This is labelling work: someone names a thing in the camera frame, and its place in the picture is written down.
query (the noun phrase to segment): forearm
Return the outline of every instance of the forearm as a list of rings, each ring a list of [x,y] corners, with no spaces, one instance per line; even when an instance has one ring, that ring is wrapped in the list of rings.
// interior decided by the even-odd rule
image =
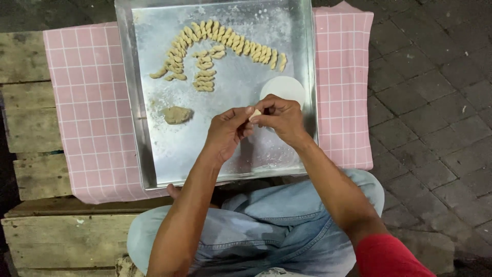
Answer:
[[[295,147],[333,221],[356,245],[371,233],[386,228],[361,189],[325,155],[311,138]]]
[[[185,276],[198,248],[220,166],[202,153],[152,246],[147,276]]]

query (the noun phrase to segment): knee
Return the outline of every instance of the knee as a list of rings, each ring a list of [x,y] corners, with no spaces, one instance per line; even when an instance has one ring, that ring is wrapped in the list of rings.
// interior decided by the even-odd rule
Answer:
[[[147,273],[155,235],[168,210],[169,206],[148,210],[139,214],[130,224],[126,249],[143,274]]]
[[[344,170],[344,172],[357,184],[369,202],[374,206],[377,214],[381,216],[384,207],[384,190],[376,177],[367,171],[359,169]]]

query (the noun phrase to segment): man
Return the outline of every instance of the man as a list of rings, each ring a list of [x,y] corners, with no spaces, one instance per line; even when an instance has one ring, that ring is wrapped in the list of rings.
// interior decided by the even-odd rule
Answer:
[[[254,109],[262,114],[249,122]],[[293,147],[310,181],[209,208],[222,164],[253,124]],[[364,277],[434,276],[386,230],[381,184],[368,172],[339,170],[304,130],[296,101],[268,95],[214,117],[183,189],[167,189],[174,203],[139,215],[128,231],[128,253],[148,277],[343,277],[356,258]]]

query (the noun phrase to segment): light blue jeans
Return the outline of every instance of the light blue jeans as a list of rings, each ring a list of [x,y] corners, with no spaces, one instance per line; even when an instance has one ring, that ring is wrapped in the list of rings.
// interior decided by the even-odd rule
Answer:
[[[344,170],[379,216],[384,191],[362,170]],[[157,230],[171,206],[137,216],[128,231],[130,258],[147,273]],[[311,276],[344,277],[355,264],[352,243],[333,222],[310,181],[240,194],[210,208],[191,276],[252,277],[280,267]]]

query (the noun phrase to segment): dark ground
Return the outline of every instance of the dark ground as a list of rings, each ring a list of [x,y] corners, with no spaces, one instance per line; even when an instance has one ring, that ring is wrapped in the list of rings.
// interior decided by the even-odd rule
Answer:
[[[492,0],[348,2],[374,12],[368,109],[384,222],[448,235],[460,258],[491,257]],[[115,20],[110,0],[2,0],[0,32]]]

